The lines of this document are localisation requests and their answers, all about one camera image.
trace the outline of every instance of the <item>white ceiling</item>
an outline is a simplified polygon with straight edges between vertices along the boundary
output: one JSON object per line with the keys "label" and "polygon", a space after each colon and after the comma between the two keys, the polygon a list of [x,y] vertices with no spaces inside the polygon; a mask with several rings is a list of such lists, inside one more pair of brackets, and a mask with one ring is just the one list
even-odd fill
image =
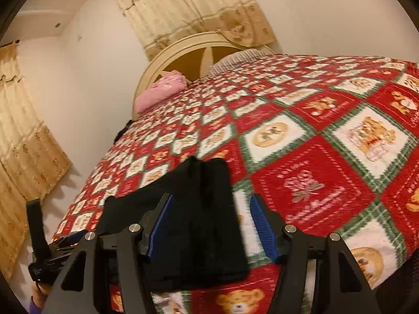
{"label": "white ceiling", "polygon": [[20,39],[60,35],[87,0],[27,0],[0,45]]}

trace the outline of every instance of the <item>wooden headboard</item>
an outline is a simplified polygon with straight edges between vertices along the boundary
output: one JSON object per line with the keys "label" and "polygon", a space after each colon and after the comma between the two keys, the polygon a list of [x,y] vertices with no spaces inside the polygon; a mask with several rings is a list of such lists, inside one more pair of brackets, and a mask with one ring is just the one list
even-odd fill
{"label": "wooden headboard", "polygon": [[[135,112],[135,99],[152,83],[158,80],[163,72],[178,70],[185,77],[194,81],[206,76],[212,64],[234,52],[248,49],[228,41],[217,32],[205,32],[185,37],[161,51],[144,71],[133,100],[133,120],[138,119]],[[267,46],[257,47],[266,54],[273,54]]]}

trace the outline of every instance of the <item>black cloth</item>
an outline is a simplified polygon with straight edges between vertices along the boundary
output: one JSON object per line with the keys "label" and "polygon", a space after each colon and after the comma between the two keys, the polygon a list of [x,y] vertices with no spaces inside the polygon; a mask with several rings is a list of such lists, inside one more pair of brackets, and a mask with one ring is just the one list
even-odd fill
{"label": "black cloth", "polygon": [[174,199],[164,227],[159,227],[152,262],[144,264],[150,290],[202,288],[244,279],[249,267],[222,159],[203,162],[190,157],[146,187],[107,198],[96,231],[113,234],[138,223],[164,193]]}
{"label": "black cloth", "polygon": [[134,121],[133,121],[132,119],[130,119],[130,120],[126,123],[125,127],[124,127],[122,130],[120,130],[120,132],[118,132],[117,136],[116,136],[116,137],[115,137],[115,139],[114,139],[114,144],[115,144],[115,143],[116,143],[119,139],[121,139],[122,135],[123,135],[125,132],[127,132],[127,131],[128,131],[129,127],[131,126],[131,124],[132,124],[133,122],[134,122]]}

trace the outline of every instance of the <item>curtain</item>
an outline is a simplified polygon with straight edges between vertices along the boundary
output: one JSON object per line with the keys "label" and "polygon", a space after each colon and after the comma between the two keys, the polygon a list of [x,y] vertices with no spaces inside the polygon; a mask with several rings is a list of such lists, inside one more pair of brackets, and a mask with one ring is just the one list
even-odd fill
{"label": "curtain", "polygon": [[117,0],[149,59],[188,35],[219,31],[245,47],[276,41],[255,0]]}
{"label": "curtain", "polygon": [[26,201],[43,199],[70,166],[31,103],[16,45],[0,48],[0,269],[6,280],[26,235]]}

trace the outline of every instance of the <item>metal screw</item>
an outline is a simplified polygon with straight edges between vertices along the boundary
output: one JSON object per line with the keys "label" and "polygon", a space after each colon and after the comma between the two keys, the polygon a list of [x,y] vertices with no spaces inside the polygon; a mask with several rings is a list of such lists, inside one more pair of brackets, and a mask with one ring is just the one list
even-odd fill
{"label": "metal screw", "polygon": [[93,240],[96,237],[96,234],[94,232],[88,232],[84,235],[84,238],[88,241]]}
{"label": "metal screw", "polygon": [[292,224],[287,224],[285,226],[285,231],[286,232],[289,232],[290,234],[292,234],[292,233],[294,233],[294,232],[297,231],[297,228],[294,225],[292,225]]}
{"label": "metal screw", "polygon": [[137,231],[139,231],[141,229],[141,226],[139,224],[137,224],[137,223],[134,223],[134,224],[131,224],[128,227],[128,229],[129,229],[130,232],[137,232]]}
{"label": "metal screw", "polygon": [[340,240],[340,236],[339,236],[339,234],[337,234],[336,232],[332,232],[332,233],[329,235],[329,237],[330,237],[330,239],[331,239],[332,241],[338,241],[338,240]]}

